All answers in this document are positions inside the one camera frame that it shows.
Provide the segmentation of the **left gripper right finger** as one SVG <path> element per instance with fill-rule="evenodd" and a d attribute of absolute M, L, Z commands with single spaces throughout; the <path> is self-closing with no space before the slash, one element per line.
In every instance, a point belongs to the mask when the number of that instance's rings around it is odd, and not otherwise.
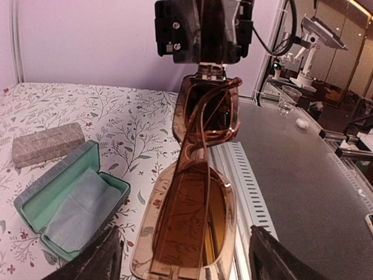
<path fill-rule="evenodd" d="M 248 256 L 252 279 L 323 279 L 262 226 L 251 226 Z"/>

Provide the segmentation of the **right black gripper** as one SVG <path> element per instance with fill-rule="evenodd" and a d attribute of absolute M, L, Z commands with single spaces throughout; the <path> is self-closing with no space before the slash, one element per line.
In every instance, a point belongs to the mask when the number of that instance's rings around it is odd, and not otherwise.
<path fill-rule="evenodd" d="M 252 1 L 156 1 L 159 56 L 176 64 L 236 64 L 252 41 Z"/>

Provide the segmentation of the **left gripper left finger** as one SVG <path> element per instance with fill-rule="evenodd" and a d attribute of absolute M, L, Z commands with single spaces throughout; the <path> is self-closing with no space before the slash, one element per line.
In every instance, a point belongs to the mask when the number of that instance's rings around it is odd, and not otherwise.
<path fill-rule="evenodd" d="M 120 279 L 123 248 L 119 227 L 109 227 L 76 258 L 44 280 Z"/>

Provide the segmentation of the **small blue cleaning cloth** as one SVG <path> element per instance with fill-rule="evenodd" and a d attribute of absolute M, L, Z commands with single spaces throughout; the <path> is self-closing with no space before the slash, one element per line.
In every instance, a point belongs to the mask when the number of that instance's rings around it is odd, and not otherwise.
<path fill-rule="evenodd" d="M 65 253 L 80 251 L 96 233 L 121 197 L 120 190 L 87 169 L 48 224 L 44 236 Z"/>

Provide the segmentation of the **blue glasses case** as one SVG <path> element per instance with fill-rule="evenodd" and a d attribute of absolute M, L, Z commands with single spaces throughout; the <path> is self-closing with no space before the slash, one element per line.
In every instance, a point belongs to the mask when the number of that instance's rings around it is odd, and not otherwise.
<path fill-rule="evenodd" d="M 86 141 L 14 201 L 28 227 L 54 254 L 70 261 L 94 241 L 131 192 L 100 170 L 98 143 Z"/>

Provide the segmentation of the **brown sunglasses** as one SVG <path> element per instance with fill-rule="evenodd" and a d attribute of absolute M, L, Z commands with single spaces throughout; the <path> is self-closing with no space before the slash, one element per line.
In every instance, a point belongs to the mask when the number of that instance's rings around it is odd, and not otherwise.
<path fill-rule="evenodd" d="M 186 78 L 175 106 L 178 159 L 154 183 L 132 254 L 138 279 L 229 279 L 237 227 L 235 188 L 209 149 L 235 138 L 240 78 Z"/>

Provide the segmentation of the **grey glasses case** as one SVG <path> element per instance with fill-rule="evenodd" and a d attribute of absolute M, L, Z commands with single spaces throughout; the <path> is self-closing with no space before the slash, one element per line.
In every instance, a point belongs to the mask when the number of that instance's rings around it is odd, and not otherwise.
<path fill-rule="evenodd" d="M 15 138 L 12 160 L 15 167 L 23 168 L 65 156 L 83 143 L 82 128 L 74 122 Z"/>

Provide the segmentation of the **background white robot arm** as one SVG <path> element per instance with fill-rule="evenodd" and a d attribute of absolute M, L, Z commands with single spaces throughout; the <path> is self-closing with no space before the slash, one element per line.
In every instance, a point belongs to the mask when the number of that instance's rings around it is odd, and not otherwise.
<path fill-rule="evenodd" d="M 210 166 L 208 148 L 235 138 L 240 78 L 226 78 L 224 64 L 248 55 L 252 31 L 279 61 L 298 60 L 309 49 L 296 85 L 311 86 L 309 71 L 319 40 L 346 50 L 340 38 L 316 17 L 297 15 L 290 1 L 292 31 L 271 51 L 253 27 L 254 1 L 156 1 L 155 29 L 159 56 L 175 63 L 198 64 L 180 88 L 173 135 L 178 160 L 162 171 L 143 216 L 131 272 L 139 279 L 229 279 L 237 226 L 235 187 Z M 119 279 L 119 231 L 109 227 L 74 260 L 44 279 Z M 327 279 L 280 244 L 264 226 L 251 226 L 251 279 Z"/>

